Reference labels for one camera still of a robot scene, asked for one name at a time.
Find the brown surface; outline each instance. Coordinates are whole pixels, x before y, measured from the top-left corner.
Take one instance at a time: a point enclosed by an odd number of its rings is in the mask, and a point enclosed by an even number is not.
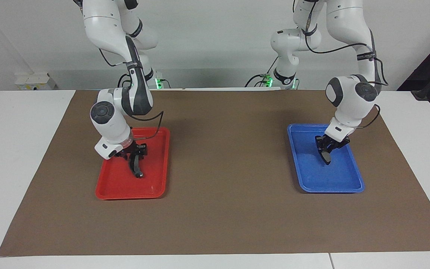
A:
[[[430,250],[430,202],[381,118],[351,136],[365,191],[306,194],[286,127],[329,122],[323,92],[154,92],[172,135],[166,194],[100,201],[96,94],[72,99],[0,256]]]

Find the table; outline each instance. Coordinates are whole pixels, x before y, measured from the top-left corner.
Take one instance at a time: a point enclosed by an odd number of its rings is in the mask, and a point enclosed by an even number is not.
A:
[[[0,244],[73,94],[74,91],[0,92]],[[383,92],[377,103],[383,108],[381,115],[389,131],[430,199],[430,104],[415,101],[409,92]],[[7,140],[12,145],[10,149],[7,143],[1,143]],[[51,264],[55,268],[102,268],[117,264],[129,268],[135,263],[141,268],[155,265],[331,268],[332,264],[337,269],[407,265],[423,268],[430,267],[430,252],[0,258],[0,268],[22,268],[29,264]]]

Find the red tray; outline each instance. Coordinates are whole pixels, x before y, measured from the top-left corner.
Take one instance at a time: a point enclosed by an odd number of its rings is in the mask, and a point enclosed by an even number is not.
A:
[[[152,136],[157,128],[133,128],[134,138]],[[170,131],[161,127],[154,138],[138,140],[147,144],[147,156],[139,160],[141,179],[136,178],[128,162],[121,157],[104,160],[96,187],[103,200],[150,199],[162,196],[167,182]]]

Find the white electrical box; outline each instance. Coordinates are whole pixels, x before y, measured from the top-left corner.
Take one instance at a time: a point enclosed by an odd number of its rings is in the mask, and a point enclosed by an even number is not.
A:
[[[16,82],[19,90],[56,90],[57,85],[47,73],[17,74]]]

